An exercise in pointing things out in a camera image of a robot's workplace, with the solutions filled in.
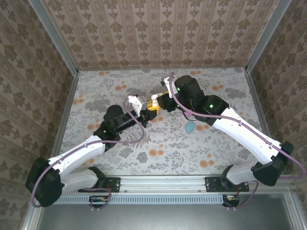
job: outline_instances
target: blue oval object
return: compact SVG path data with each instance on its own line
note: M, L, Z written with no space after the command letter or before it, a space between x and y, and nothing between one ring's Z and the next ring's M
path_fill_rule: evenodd
M189 132L192 132L194 128L195 128L194 122L189 122L189 123L187 123L186 126L185 126L185 129L186 129L186 131L187 131L188 133L189 133Z

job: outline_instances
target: yellow block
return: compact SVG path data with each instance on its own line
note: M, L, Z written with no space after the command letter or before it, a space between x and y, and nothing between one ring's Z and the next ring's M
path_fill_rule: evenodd
M156 110L157 115L159 115L159 110L160 110L159 106L152 106L152 107L148 107L147 109L150 110L150 111Z
M147 108L151 107L153 105L153 101L152 100L149 100L148 101L148 104L147 104Z

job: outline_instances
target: purple cable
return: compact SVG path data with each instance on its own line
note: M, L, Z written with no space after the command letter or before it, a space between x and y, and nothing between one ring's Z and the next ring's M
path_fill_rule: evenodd
M254 131L253 129L251 129L250 127L248 127L246 124L241 123L240 120L237 120L235 118L229 117L229 116L221 116L221 115L206 115L206 114L200 114L200 113L196 113L194 111L189 110L188 108L186 108L185 106L183 106L180 101L177 99L177 97L175 96L173 87L172 87L172 78L174 77L175 73L172 72L170 77L169 77L169 84L170 84L170 90L172 93L172 96L175 100L175 102L185 111L190 112L193 115L196 116L202 116L202 117L213 117L213 118L224 118L224 119L228 119L228 120L232 120L237 122L238 124L241 124L241 126L247 128L250 132L252 132L253 134L255 134L257 137L259 137L261 140L263 140L267 145L269 145L270 147L272 147L273 149L279 151L281 154L283 154L284 156L286 156L287 158L289 158L290 160L294 161L301 169L302 169L302 173L301 175L299 175L298 177L284 177L281 176L279 177L280 179L284 179L284 180L301 180L306 176L306 170L304 168L304 166L294 157L288 155L286 152L284 152L283 150L279 149L278 147L274 146L271 142L269 142L267 139L265 139L264 137L262 137L261 135L259 135L256 131Z
M135 123L141 128L142 130L142 136L140 137L140 139L138 140L133 140L133 141L117 141L117 140L97 140L97 141L92 141L87 143L87 146L93 145L93 144L97 144L97 143L118 143L118 144L133 144L133 143L137 143L140 142L141 140L144 139L145 137L145 130L143 128L143 125L133 116L133 114L129 111L129 109L127 109L126 107L126 102L128 101L128 98L124 101L123 103L123 108L127 111L127 113L131 116L131 118L135 121ZM45 174L51 169L53 168L55 165L57 165L58 163L60 163L62 160L66 159L67 157L69 157L70 155L74 154L75 152L81 150L85 148L85 145L82 145L76 149L74 149L73 151L71 151L70 153L66 154L65 156L63 156L62 158L58 159L56 162L54 162L53 164L51 164L49 167L47 167L42 174L39 176L39 178L37 179L34 188L32 190L32 194L31 194L31 204L33 207L41 207L41 205L37 205L35 204L35 193L38 187L38 184L40 183L40 181L42 180L42 178L45 176Z
M99 207L97 209L103 209L110 202L111 197L112 197L111 190L107 189L107 188L84 188L83 190L87 190L87 191L99 191L99 190L102 190L102 191L107 191L109 193L109 196L108 196L108 199L106 200L106 202L101 207ZM91 202L90 202L90 207L92 208L92 210L94 209L93 201L95 199L97 199L97 197L93 197Z
M244 207L250 200L251 198L254 196L258 186L259 186L259 182L258 181L255 181L256 182L256 187L254 188L254 191L251 193L250 197L248 198L247 201L245 201L243 204L237 206L237 207L233 207L231 204L227 203L227 202L224 202L224 204L227 204L229 205L230 207L232 207L234 210L237 209L237 208L241 208L241 207Z

